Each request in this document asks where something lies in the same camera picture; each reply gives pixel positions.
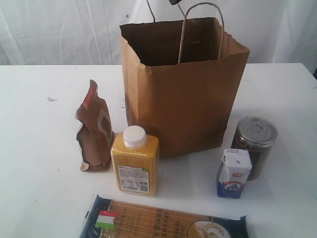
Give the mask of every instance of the plastic bottle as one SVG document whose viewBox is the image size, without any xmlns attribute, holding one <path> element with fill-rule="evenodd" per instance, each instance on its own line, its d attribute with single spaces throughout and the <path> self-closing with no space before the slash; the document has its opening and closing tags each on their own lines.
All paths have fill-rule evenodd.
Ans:
<svg viewBox="0 0 317 238">
<path fill-rule="evenodd" d="M 114 140 L 111 157 L 121 191 L 153 196 L 156 192 L 159 140 L 137 125 Z"/>
</svg>

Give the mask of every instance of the small carton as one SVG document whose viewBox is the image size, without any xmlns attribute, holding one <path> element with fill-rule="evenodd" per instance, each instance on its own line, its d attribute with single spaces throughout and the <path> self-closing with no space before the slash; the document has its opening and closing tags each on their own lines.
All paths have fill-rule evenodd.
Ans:
<svg viewBox="0 0 317 238">
<path fill-rule="evenodd" d="M 225 149 L 217 174 L 218 196 L 240 198 L 251 169 L 247 150 Z"/>
</svg>

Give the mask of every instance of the metal can lid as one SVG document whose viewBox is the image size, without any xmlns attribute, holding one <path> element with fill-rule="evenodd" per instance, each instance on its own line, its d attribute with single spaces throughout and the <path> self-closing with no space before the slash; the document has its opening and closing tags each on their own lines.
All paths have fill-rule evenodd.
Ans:
<svg viewBox="0 0 317 238">
<path fill-rule="evenodd" d="M 277 138 L 276 127 L 260 117 L 245 117 L 239 120 L 237 132 L 246 144 L 257 148 L 271 147 Z"/>
</svg>

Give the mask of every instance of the white backdrop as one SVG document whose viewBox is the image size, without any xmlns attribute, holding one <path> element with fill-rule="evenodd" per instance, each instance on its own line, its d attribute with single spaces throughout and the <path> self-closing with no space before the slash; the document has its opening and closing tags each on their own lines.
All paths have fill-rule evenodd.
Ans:
<svg viewBox="0 0 317 238">
<path fill-rule="evenodd" d="M 184 10 L 203 0 L 183 0 Z M 316 0 L 213 0 L 249 62 L 317 67 Z M 180 20 L 168 0 L 150 0 L 157 21 Z M 192 17 L 216 16 L 199 6 Z M 120 64 L 119 25 L 150 22 L 146 0 L 0 0 L 0 64 Z"/>
</svg>

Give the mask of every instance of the package label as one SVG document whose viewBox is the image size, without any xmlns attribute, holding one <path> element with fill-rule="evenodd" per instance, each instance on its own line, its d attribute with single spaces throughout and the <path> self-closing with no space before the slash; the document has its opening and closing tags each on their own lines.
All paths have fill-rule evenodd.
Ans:
<svg viewBox="0 0 317 238">
<path fill-rule="evenodd" d="M 141 168 L 118 166 L 121 189 L 149 193 L 149 171 Z"/>
</svg>

